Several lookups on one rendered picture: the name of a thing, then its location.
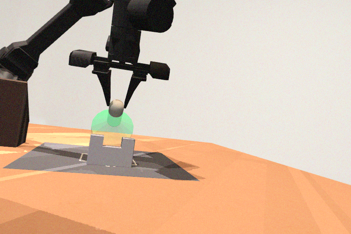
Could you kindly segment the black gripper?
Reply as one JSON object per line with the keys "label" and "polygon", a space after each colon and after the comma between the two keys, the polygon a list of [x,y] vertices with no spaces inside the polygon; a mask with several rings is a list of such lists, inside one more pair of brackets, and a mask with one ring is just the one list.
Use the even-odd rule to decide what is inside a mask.
{"label": "black gripper", "polygon": [[[170,68],[166,63],[138,63],[141,31],[111,26],[108,57],[97,56],[96,52],[73,50],[69,56],[69,65],[86,68],[93,65],[92,73],[98,76],[107,106],[111,99],[111,70],[109,68],[133,71],[124,102],[126,109],[135,89],[141,81],[146,81],[148,74],[152,78],[169,80]],[[112,62],[112,60],[119,62]],[[126,64],[125,62],[131,63]]]}

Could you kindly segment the grey posts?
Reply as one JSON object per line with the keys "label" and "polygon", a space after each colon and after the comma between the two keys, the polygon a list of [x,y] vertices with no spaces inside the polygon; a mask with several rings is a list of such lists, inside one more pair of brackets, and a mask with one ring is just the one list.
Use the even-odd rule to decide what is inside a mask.
{"label": "grey posts", "polygon": [[[87,164],[100,165],[104,135],[91,134]],[[122,137],[119,167],[132,167],[135,139]]]}

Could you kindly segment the grey flat mat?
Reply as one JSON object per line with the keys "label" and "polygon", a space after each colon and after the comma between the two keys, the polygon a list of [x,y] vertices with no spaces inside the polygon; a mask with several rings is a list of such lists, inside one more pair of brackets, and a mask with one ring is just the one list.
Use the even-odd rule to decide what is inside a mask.
{"label": "grey flat mat", "polygon": [[132,167],[87,164],[89,146],[44,142],[3,168],[199,181],[162,153],[135,151]]}

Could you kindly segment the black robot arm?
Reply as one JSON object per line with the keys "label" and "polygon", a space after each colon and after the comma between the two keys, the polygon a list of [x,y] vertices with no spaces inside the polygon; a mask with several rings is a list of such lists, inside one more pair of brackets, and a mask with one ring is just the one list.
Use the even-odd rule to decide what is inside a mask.
{"label": "black robot arm", "polygon": [[70,0],[29,39],[0,49],[0,78],[27,82],[40,54],[82,17],[113,6],[112,26],[163,33],[171,27],[175,5],[175,0]]}

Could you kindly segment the green glass bottle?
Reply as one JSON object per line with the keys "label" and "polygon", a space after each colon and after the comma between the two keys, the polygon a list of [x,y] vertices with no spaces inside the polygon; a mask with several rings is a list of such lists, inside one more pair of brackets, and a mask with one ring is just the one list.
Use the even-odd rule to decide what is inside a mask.
{"label": "green glass bottle", "polygon": [[132,137],[132,119],[123,111],[123,102],[113,100],[109,105],[109,109],[98,113],[93,119],[91,134],[104,135],[103,145],[120,147],[122,137]]}

